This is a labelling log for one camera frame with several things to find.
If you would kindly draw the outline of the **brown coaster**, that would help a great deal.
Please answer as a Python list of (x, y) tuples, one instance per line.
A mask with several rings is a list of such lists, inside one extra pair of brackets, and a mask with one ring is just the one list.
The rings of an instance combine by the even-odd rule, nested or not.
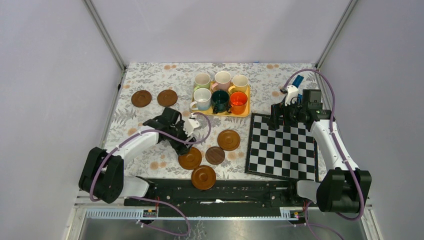
[(216, 181), (216, 173), (210, 166), (200, 165), (192, 171), (191, 182), (193, 186), (199, 190), (208, 190), (212, 188)]
[(226, 129), (219, 133), (217, 143), (224, 151), (234, 151), (240, 146), (241, 137), (236, 131)]
[(171, 89), (161, 91), (157, 96), (157, 102), (162, 107), (171, 107), (178, 100), (178, 95)]
[(185, 170), (194, 170), (202, 162), (202, 153), (196, 147), (192, 147), (187, 154), (178, 157), (179, 165)]
[(149, 105), (152, 101), (152, 95), (147, 90), (136, 91), (131, 96), (131, 103), (137, 108), (143, 108)]

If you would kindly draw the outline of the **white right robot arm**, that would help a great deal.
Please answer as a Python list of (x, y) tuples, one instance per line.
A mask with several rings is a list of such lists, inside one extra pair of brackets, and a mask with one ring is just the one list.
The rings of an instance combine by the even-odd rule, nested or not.
[(297, 180), (286, 193), (287, 201), (293, 206), (299, 206), (305, 200), (310, 200), (322, 212), (361, 215), (372, 177), (369, 171), (360, 170), (350, 157), (337, 130), (334, 113), (323, 108), (322, 92), (306, 89), (300, 94), (296, 86), (289, 85), (283, 89), (283, 93), (283, 101), (271, 106), (268, 127), (278, 130), (280, 126), (305, 125), (327, 168), (321, 182)]

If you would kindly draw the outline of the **white and blue mug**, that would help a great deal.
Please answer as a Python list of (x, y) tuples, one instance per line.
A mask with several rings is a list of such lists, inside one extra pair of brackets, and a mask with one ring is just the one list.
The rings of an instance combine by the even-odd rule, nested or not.
[(212, 93), (208, 88), (199, 88), (193, 93), (193, 102), (189, 108), (192, 111), (207, 111), (211, 107)]

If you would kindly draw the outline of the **dark wood grain coaster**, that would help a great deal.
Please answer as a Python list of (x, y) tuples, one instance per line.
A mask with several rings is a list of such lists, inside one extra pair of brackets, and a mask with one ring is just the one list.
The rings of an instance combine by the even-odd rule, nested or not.
[(210, 147), (206, 153), (206, 161), (212, 165), (219, 165), (225, 160), (226, 154), (219, 146)]

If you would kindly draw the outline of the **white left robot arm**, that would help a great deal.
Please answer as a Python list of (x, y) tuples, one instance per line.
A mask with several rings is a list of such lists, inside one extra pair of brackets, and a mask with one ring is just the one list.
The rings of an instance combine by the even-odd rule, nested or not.
[(179, 111), (166, 107), (161, 115), (145, 121), (139, 130), (112, 149), (92, 148), (78, 181), (79, 189), (108, 204), (124, 197), (136, 197), (144, 206), (152, 204), (155, 192), (149, 188), (151, 183), (142, 177), (125, 176), (124, 168), (162, 141), (169, 142), (178, 156), (187, 154), (196, 142), (193, 133), (199, 127), (194, 114), (184, 120)]

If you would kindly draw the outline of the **brown coaster bottom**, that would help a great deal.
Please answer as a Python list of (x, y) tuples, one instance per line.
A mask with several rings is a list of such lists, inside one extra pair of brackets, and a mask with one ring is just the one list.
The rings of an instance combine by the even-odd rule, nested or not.
[(191, 182), (193, 186), (199, 190), (208, 190), (212, 188), (216, 181), (216, 173), (210, 166), (200, 165), (192, 171)]

